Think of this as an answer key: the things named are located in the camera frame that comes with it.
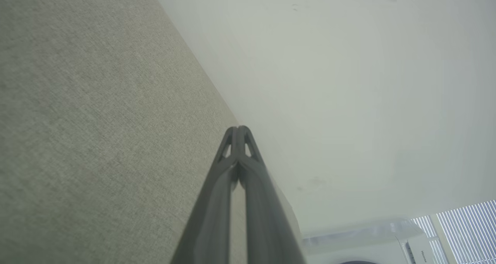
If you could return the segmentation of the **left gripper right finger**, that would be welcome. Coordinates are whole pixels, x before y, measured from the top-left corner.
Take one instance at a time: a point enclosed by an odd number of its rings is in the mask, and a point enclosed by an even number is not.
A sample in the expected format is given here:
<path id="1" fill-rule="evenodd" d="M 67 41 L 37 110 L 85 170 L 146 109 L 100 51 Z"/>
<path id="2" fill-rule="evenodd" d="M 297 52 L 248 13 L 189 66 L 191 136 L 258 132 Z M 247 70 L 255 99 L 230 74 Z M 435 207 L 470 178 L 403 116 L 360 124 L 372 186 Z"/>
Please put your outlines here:
<path id="1" fill-rule="evenodd" d="M 255 138 L 238 128 L 240 181 L 246 191 L 249 264 L 304 264 L 305 258 L 279 200 Z"/>

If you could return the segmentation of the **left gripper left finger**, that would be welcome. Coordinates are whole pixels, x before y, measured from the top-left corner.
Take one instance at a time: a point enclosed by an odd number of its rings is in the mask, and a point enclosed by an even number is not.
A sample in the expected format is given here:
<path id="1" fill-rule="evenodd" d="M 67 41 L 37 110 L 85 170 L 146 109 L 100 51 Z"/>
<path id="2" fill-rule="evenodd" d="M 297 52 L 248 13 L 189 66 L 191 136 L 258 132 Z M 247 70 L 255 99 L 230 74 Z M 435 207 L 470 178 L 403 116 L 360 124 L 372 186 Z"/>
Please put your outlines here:
<path id="1" fill-rule="evenodd" d="M 231 193 L 237 184 L 234 155 L 236 127 L 226 130 L 213 163 L 179 240 L 172 264 L 228 264 L 230 262 Z"/>

